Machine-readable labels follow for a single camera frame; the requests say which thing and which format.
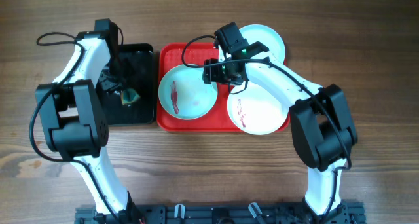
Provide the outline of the white plate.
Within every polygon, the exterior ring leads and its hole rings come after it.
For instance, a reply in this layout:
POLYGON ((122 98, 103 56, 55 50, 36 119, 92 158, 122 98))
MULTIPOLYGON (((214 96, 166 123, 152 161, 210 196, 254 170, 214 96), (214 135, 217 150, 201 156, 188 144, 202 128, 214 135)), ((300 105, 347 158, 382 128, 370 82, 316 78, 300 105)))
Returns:
POLYGON ((267 90, 251 82, 231 89, 227 113, 241 131, 258 136, 280 131, 288 124, 288 112, 281 103, 267 90))
POLYGON ((285 43, 272 28, 250 24, 239 28, 231 22, 215 33, 220 56, 228 60, 248 60, 260 53, 271 53, 281 64, 285 62, 285 43))

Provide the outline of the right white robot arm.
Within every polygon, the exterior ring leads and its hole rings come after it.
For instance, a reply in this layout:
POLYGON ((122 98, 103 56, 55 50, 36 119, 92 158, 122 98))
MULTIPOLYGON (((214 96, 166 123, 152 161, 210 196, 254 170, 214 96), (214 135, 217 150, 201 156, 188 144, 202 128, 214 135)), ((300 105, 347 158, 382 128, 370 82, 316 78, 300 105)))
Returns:
POLYGON ((352 167, 350 153, 357 132, 343 91, 335 84, 322 87, 286 67, 274 51, 276 32, 231 22, 214 33, 218 59, 204 64, 205 83, 253 83, 288 110, 293 146, 308 167, 304 197, 317 221, 333 217, 341 201, 340 177, 352 167))

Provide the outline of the green yellow sponge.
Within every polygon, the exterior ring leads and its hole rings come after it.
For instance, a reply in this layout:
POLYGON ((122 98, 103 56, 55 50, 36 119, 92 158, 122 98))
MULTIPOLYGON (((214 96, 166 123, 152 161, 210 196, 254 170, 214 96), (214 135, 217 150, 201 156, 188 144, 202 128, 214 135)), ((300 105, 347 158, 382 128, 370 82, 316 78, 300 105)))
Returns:
POLYGON ((121 91, 120 98, 122 105, 130 105, 138 101, 141 96, 133 88, 126 88, 121 91))

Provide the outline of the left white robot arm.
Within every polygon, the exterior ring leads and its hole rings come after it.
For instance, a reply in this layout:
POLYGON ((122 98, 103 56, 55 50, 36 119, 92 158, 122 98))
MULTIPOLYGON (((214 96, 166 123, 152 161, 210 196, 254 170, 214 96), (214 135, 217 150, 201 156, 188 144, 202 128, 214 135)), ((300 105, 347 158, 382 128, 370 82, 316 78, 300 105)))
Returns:
POLYGON ((75 51, 52 83, 35 91, 37 106, 29 123, 29 141, 45 160, 70 163, 94 200, 97 223, 143 223, 143 215, 117 177, 107 153, 109 126, 96 84, 118 54, 118 26, 96 20, 94 30, 71 36, 75 51))

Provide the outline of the pale green plate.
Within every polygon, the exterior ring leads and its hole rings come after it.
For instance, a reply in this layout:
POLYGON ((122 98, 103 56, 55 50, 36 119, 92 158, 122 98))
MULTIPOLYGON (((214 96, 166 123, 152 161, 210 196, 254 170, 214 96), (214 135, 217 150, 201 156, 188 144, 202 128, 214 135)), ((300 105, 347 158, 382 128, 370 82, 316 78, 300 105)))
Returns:
POLYGON ((158 99, 169 115, 193 120, 207 114, 218 97, 216 83, 206 84, 202 68, 179 65, 164 74, 158 87, 158 99))

